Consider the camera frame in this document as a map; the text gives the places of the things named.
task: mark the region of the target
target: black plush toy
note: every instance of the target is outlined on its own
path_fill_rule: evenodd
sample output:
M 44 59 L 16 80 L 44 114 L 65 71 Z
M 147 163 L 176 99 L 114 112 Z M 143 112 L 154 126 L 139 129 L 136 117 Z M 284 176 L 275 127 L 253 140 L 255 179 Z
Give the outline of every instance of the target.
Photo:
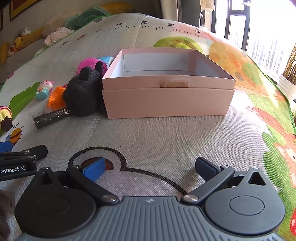
M 103 63 L 99 61 L 94 70 L 84 67 L 79 75 L 69 81 L 63 100 L 71 112 L 78 116 L 87 116 L 105 109 L 102 71 Z

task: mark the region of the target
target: window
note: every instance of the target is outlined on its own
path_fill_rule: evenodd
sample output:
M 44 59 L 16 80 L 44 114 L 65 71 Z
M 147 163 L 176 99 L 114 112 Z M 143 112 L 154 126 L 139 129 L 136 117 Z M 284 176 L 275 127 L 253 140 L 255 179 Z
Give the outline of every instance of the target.
M 229 0 L 232 10 L 244 10 L 243 0 Z M 216 34 L 225 36 L 228 0 L 217 0 Z M 296 7 L 289 0 L 255 0 L 250 5 L 247 54 L 261 70 L 277 79 L 296 43 Z M 229 40 L 242 47 L 245 16 L 231 16 Z

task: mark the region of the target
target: pink cloth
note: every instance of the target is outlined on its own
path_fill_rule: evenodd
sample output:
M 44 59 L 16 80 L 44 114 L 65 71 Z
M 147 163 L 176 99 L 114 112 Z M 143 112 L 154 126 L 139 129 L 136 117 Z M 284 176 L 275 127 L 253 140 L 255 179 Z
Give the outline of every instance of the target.
M 44 43 L 46 45 L 51 45 L 53 43 L 58 42 L 59 40 L 65 38 L 69 34 L 73 33 L 74 31 L 65 27 L 60 27 L 58 28 L 58 31 L 51 33 L 50 35 L 47 36 L 45 39 Z

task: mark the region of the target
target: white pot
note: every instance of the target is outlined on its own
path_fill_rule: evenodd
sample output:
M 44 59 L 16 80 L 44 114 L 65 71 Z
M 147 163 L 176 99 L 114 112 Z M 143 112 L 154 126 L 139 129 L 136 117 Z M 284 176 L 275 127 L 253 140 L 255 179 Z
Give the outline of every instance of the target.
M 296 97 L 296 85 L 292 84 L 284 76 L 279 76 L 278 88 L 284 93 L 287 99 L 292 102 Z

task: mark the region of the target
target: picture frame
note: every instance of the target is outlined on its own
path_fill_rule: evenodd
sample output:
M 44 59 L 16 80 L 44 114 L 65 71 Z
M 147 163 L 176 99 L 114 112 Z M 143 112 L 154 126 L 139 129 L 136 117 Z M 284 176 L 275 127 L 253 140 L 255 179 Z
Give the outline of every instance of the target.
M 41 0 L 12 0 L 9 4 L 10 21 Z
M 0 12 L 0 31 L 3 29 L 3 10 Z

